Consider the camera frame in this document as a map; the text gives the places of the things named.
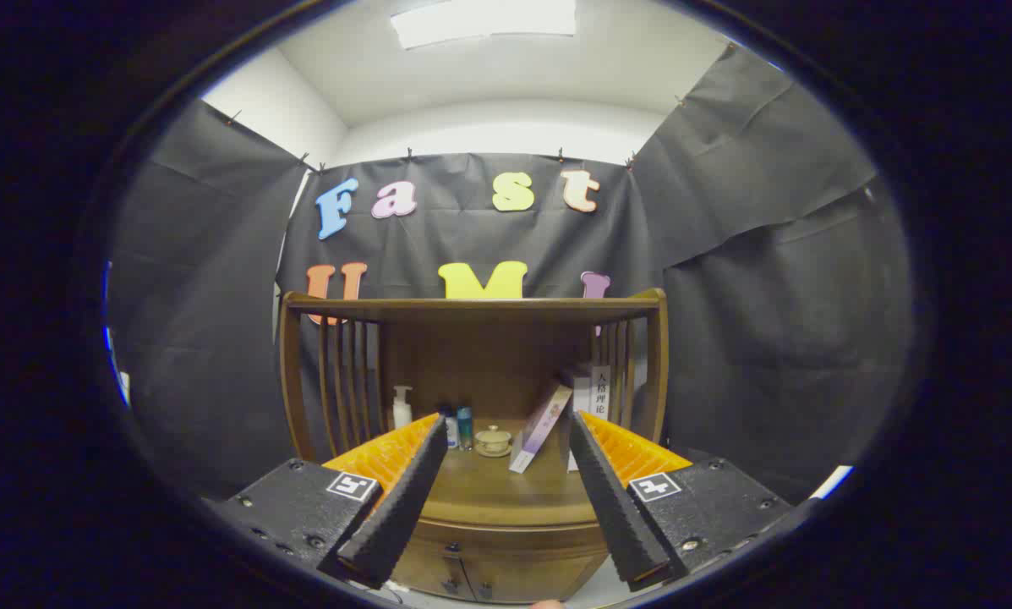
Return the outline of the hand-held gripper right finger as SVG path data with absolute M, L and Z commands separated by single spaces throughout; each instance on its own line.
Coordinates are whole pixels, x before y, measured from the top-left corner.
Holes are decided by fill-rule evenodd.
M 570 448 L 632 592 L 726 562 L 792 510 L 730 460 L 693 462 L 584 412 L 572 414 Z

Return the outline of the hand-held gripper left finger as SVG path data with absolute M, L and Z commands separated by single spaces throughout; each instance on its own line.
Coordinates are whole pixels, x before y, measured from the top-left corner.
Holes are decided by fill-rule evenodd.
M 326 463 L 289 459 L 210 507 L 267 556 L 380 589 L 402 557 L 447 452 L 431 414 Z

